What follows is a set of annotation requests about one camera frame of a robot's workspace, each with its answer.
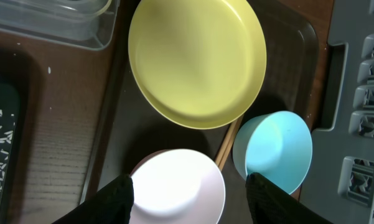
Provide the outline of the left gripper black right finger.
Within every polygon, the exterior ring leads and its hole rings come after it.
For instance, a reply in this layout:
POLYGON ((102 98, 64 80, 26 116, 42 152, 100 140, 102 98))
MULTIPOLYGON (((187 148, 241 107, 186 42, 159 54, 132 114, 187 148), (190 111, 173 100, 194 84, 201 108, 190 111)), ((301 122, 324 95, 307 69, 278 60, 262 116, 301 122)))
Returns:
POLYGON ((330 224, 257 172, 245 187, 254 224, 330 224))

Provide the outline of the white bowl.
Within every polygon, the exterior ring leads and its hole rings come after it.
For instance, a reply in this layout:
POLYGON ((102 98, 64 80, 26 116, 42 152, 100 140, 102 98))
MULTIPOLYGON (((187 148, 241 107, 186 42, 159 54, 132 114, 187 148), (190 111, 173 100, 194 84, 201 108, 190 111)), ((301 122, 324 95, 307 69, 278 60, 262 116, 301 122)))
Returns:
POLYGON ((161 150, 145 157, 131 173, 132 224, 215 224, 226 189, 214 161, 191 149, 161 150))

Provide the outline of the wooden chopstick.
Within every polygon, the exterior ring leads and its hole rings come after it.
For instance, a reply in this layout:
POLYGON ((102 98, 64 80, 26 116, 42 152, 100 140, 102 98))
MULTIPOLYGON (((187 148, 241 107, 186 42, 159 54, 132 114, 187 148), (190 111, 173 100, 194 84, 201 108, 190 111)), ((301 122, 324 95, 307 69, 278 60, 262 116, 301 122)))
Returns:
POLYGON ((230 141, 229 141, 229 143, 228 143, 228 145, 227 145, 227 148, 226 148, 225 154, 224 154, 224 156, 223 156, 223 158, 222 158, 222 160, 221 160, 221 162, 220 162, 220 167, 219 167, 220 170, 223 170, 224 165, 225 165, 225 163, 226 163, 226 161, 227 161, 227 159, 228 159, 228 156, 229 156, 229 154, 230 154, 230 151, 231 151, 231 149, 232 149, 233 143, 234 143, 234 141, 235 141, 235 138, 236 138, 237 132, 238 132, 238 130, 239 130, 239 128, 240 128, 240 125, 241 125, 241 123, 242 123, 242 121, 243 121, 243 116, 240 116, 237 120, 238 120, 238 123, 237 123, 237 125, 235 126, 234 132, 233 132, 233 134, 232 134, 232 136, 231 136, 231 139, 230 139, 230 141))
POLYGON ((238 120, 232 122, 232 124, 230 125, 230 127, 228 128, 228 131, 224 137, 224 140, 222 142, 222 145, 220 146, 219 150, 218 150, 218 153, 217 153, 217 156, 215 158, 215 163, 218 167, 220 167, 220 162, 225 154, 225 151, 226 151, 226 148, 227 148, 227 145, 231 139, 231 136, 234 132, 234 129, 235 129, 235 126, 237 125, 238 123, 238 120))

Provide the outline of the blue bowl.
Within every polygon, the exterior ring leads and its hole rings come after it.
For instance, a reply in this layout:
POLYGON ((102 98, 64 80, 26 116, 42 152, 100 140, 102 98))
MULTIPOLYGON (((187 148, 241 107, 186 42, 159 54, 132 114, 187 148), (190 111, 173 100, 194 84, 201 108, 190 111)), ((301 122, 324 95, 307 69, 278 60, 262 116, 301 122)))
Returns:
POLYGON ((243 179, 257 172, 292 194, 311 165, 311 132, 306 122, 290 111, 257 116, 239 129, 232 156, 243 179))

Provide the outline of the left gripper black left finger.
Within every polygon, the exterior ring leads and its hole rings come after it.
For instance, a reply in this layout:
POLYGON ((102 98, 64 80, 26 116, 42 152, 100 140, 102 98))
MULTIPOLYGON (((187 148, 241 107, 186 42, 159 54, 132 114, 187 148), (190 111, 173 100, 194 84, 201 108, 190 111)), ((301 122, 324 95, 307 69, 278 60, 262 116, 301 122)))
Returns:
POLYGON ((133 204, 132 178, 122 174, 53 224, 128 224, 133 204))

